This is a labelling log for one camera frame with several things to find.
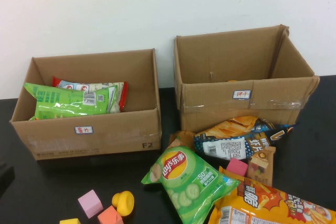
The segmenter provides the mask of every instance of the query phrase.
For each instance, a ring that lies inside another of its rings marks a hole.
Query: table surface
[[[336,210],[336,76],[321,77],[316,92],[301,111],[298,125],[277,146],[274,187],[326,208]],[[174,90],[160,89],[162,148],[180,128]],[[0,159],[15,169],[15,180],[0,199],[1,223],[59,223],[88,219],[77,199],[94,189],[104,208],[115,193],[130,190],[135,208],[124,223],[181,223],[161,185],[143,186],[140,181],[160,151],[34,160],[9,124],[16,99],[0,101]],[[227,162],[206,158],[215,168]]]

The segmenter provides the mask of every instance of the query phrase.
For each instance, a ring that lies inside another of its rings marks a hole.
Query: pink block
[[[247,171],[247,167],[248,165],[245,164],[244,162],[236,158],[231,158],[231,161],[229,165],[227,166],[226,170],[244,177]]]
[[[78,201],[88,218],[91,218],[103,210],[103,205],[101,204],[94,190],[91,190],[87,194],[80,197]]]

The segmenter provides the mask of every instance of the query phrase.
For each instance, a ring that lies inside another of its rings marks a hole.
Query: green chip bag
[[[184,224],[203,223],[214,202],[239,185],[185,146],[166,149],[141,182],[162,183]]]
[[[90,93],[28,82],[24,87],[37,100],[35,115],[31,120],[106,114],[116,111],[112,107],[119,106],[116,103],[118,86],[110,86]]]

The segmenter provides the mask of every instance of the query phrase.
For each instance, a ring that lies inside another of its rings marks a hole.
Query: yellow plastic toy
[[[134,208],[134,196],[130,191],[123,191],[112,197],[112,205],[121,216],[129,215]]]

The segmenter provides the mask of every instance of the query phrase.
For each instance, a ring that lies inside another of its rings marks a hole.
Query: cardboard box
[[[177,36],[174,78],[182,130],[199,132],[243,115],[295,123],[320,79],[288,36],[283,25]]]
[[[11,122],[35,159],[161,148],[154,49],[33,58],[25,82],[51,86],[53,76],[82,83],[127,81],[128,96],[118,114],[28,121],[36,100],[22,88]],[[75,127],[91,127],[93,133],[77,134]]]

